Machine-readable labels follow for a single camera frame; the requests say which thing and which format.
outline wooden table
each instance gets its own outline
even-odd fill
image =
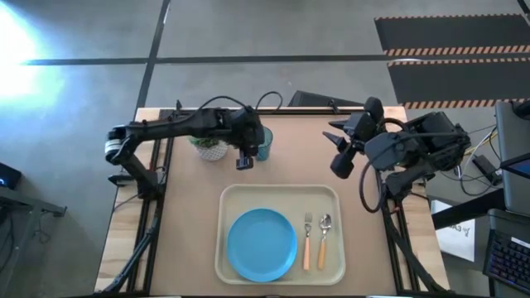
[[[349,108],[349,110],[355,111],[359,110],[359,108]],[[156,120],[159,117],[160,111],[160,108],[140,108],[138,109],[136,120]],[[385,117],[397,118],[402,121],[406,121],[405,110],[401,107],[386,107]],[[165,148],[165,142],[166,140],[162,141],[161,153],[159,155],[159,165],[165,157],[165,152],[163,151]],[[148,163],[151,159],[152,148],[153,142],[144,142],[136,150],[136,156],[144,163],[144,166],[148,166]],[[130,198],[136,193],[136,191],[135,185],[120,188],[118,190],[115,204],[119,204],[127,198]],[[415,186],[414,191],[420,195],[425,194],[425,190],[422,187]],[[152,216],[155,202],[151,202],[151,204],[152,207],[150,208],[150,211]],[[120,209],[113,214],[109,226],[107,242],[104,248],[104,254],[99,268],[98,278],[95,285],[96,291],[102,290],[108,284],[110,284],[110,282],[123,268],[123,265],[130,258],[133,252],[141,207],[142,201],[140,199],[133,199],[131,202],[121,206]],[[403,208],[407,217],[407,228],[412,243],[412,250],[427,271],[434,277],[434,279],[441,286],[448,289],[449,284],[446,277],[446,270],[441,258],[441,252],[436,239],[435,229],[432,224],[428,203],[423,198],[409,195],[403,201]],[[402,270],[403,284],[405,285],[405,288],[410,288],[406,263],[399,250],[398,254]],[[137,289],[141,287],[143,281],[146,258],[147,252],[144,253],[140,263]]]

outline fork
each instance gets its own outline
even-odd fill
[[[311,212],[306,212],[306,223],[304,228],[306,229],[306,246],[304,249],[304,270],[309,271],[309,234],[311,232],[311,220],[313,215]]]

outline blue cup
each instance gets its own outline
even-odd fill
[[[258,146],[258,156],[256,156],[256,161],[266,161],[271,153],[272,132],[270,129],[263,127],[263,138],[265,142]]]

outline potted plant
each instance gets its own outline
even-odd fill
[[[190,143],[199,152],[200,158],[206,161],[218,161],[226,155],[229,146],[215,138],[190,137]]]

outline gray floor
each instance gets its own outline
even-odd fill
[[[3,59],[147,57],[161,0],[0,1]],[[515,0],[173,0],[160,57],[201,55],[381,54],[374,17],[520,12]],[[89,294],[94,288],[115,189],[106,176],[105,133],[133,117],[144,65],[3,66],[0,68],[0,161],[24,173],[20,190],[68,205],[47,219],[46,245],[32,242],[11,296]],[[396,99],[381,62],[251,65],[158,65],[148,107],[196,107],[215,95],[256,103],[268,90],[288,100],[296,90],[363,101]],[[219,102],[219,105],[231,105]],[[414,118],[426,110],[409,111]],[[494,123],[492,108],[445,110],[467,131]],[[472,135],[476,143],[487,131]],[[488,147],[479,149],[496,161]],[[470,175],[478,172],[471,169]],[[480,191],[480,183],[469,183]],[[457,202],[455,181],[427,188]],[[446,257],[450,283],[485,294],[485,278]]]

